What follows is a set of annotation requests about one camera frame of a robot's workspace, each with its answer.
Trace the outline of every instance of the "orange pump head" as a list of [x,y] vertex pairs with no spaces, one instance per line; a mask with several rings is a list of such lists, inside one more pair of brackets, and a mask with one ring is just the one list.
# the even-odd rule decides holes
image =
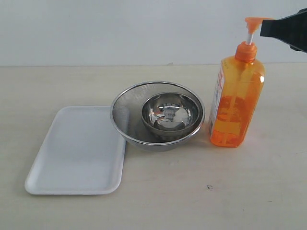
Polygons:
[[256,58],[257,47],[252,42],[255,31],[262,24],[263,20],[272,20],[271,18],[253,18],[245,19],[248,28],[248,38],[245,42],[238,45],[235,58],[243,62],[253,62]]

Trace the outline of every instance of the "orange liquid soap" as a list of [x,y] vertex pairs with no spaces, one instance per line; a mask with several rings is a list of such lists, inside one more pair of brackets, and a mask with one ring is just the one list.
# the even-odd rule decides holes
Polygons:
[[264,19],[246,18],[248,39],[221,61],[209,117],[210,141],[216,146],[238,147],[246,136],[264,84],[264,66],[252,42]]

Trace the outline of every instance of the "white wall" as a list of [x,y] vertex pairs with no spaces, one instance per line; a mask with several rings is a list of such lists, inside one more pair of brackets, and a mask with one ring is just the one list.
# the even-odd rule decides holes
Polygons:
[[[0,0],[0,66],[218,63],[246,38],[245,17],[279,19],[305,7],[306,0]],[[278,40],[254,41],[263,62],[307,61]]]

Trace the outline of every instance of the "mesh strainer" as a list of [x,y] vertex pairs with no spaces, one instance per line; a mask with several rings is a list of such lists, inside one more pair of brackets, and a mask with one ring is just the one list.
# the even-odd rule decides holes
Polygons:
[[[158,93],[176,92],[193,99],[200,108],[194,129],[186,136],[165,141],[155,137],[142,122],[142,106],[146,100]],[[197,133],[205,119],[205,108],[201,99],[184,86],[166,81],[151,81],[134,85],[124,90],[111,105],[111,121],[115,129],[129,143],[149,151],[167,151],[176,148]]]

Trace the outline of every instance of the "black object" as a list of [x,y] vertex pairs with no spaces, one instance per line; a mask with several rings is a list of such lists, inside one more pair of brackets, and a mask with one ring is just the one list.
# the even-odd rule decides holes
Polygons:
[[276,38],[307,53],[307,8],[279,20],[263,20],[260,36]]

